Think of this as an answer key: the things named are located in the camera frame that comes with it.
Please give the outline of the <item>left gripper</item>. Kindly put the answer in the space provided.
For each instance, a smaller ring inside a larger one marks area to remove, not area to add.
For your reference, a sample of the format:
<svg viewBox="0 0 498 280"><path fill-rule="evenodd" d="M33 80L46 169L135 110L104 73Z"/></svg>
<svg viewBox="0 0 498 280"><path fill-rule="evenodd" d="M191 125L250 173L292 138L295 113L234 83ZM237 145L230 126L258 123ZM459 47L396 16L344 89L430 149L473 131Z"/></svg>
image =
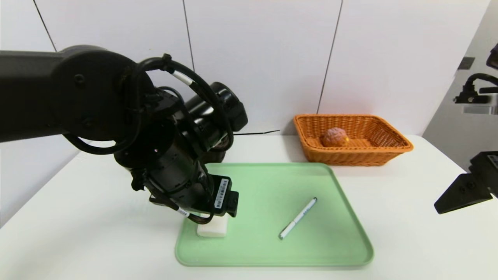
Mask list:
<svg viewBox="0 0 498 280"><path fill-rule="evenodd" d="M208 183L212 187L210 194L202 195L193 205L193 211L203 214L213 213L216 216L237 216L239 193L233 191L232 180L215 174L207 175Z"/></svg>

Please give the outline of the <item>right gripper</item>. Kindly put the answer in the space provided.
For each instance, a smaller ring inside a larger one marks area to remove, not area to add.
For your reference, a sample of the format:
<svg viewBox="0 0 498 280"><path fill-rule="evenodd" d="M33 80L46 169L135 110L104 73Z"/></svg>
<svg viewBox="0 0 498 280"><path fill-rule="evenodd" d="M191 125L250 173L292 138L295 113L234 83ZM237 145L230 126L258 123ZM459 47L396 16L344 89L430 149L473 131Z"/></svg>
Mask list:
<svg viewBox="0 0 498 280"><path fill-rule="evenodd" d="M498 196L498 152L479 152L470 163L471 173L460 174L434 203L438 214L486 202L492 195Z"/></svg>

